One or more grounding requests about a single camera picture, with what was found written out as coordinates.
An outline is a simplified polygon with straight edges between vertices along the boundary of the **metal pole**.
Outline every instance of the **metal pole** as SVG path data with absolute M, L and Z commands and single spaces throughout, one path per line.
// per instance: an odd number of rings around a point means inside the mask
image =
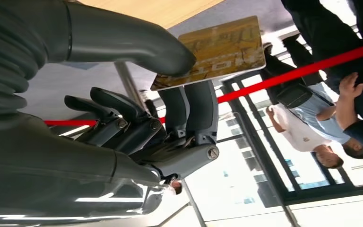
M 199 211 L 199 208 L 198 208 L 197 204 L 196 204 L 196 203 L 195 203 L 195 201 L 194 201 L 194 198 L 193 198 L 193 196 L 192 196 L 192 194 L 191 194 L 191 191 L 190 191 L 190 189 L 189 189 L 189 187 L 188 187 L 188 185 L 187 185 L 186 181 L 185 181 L 185 180 L 181 180 L 181 184 L 183 185 L 183 190 L 185 190 L 185 191 L 186 191 L 186 194 L 187 194 L 187 196 L 188 196 L 188 198 L 189 198 L 189 200 L 190 200 L 190 205 L 191 205 L 191 206 L 193 207 L 193 209 L 194 209 L 194 212 L 195 212 L 195 214 L 196 214 L 196 216 L 197 216 L 197 219 L 198 219 L 199 225 L 200 225 L 201 227 L 207 227 L 207 225 L 205 224 L 204 218 L 202 217 L 201 212 Z
M 126 90 L 127 96 L 145 109 L 144 102 L 141 99 L 140 93 L 137 90 L 136 84 L 131 77 L 130 71 L 127 68 L 126 63 L 115 62 L 114 65 L 123 83 L 124 89 Z

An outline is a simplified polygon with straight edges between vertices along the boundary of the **floor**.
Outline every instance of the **floor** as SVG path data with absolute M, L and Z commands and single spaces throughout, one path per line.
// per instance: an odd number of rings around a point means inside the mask
M 321 2 L 331 10 L 337 9 L 339 16 L 347 18 L 345 22 L 353 23 L 353 15 L 348 9 L 346 0 L 323 0 Z M 284 10 L 279 0 L 225 0 L 170 28 L 169 32 L 179 36 L 252 15 L 259 17 L 261 29 L 268 35 L 293 26 L 290 15 Z M 147 89 L 151 86 L 155 77 L 154 73 L 134 64 L 129 64 L 129 67 L 138 88 Z M 22 111 L 44 120 L 71 119 L 82 113 L 68 109 L 63 102 L 64 96 L 88 98 L 91 87 L 125 93 L 112 63 L 47 64 L 30 81 L 29 90 L 20 94 L 28 101 L 28 106 Z

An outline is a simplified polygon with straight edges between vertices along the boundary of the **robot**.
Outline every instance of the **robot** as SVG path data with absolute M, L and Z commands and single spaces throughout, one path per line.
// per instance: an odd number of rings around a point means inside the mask
M 96 114 L 77 140 L 21 113 L 16 93 L 48 62 L 130 61 L 182 76 L 194 55 L 158 25 L 62 0 L 0 0 L 0 225 L 71 224 L 154 211 L 166 184 L 215 160 L 211 82 L 161 92 L 166 129 L 127 97 L 100 88 L 68 107 Z M 112 114 L 122 113 L 123 118 Z M 166 136 L 150 143 L 159 131 Z

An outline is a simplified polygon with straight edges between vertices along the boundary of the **bag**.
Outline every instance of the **bag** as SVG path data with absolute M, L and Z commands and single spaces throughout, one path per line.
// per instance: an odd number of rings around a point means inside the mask
M 311 98 L 312 94 L 312 90 L 307 86 L 301 83 L 294 83 L 283 88 L 276 96 L 276 99 L 287 109 L 293 109 L 305 103 Z

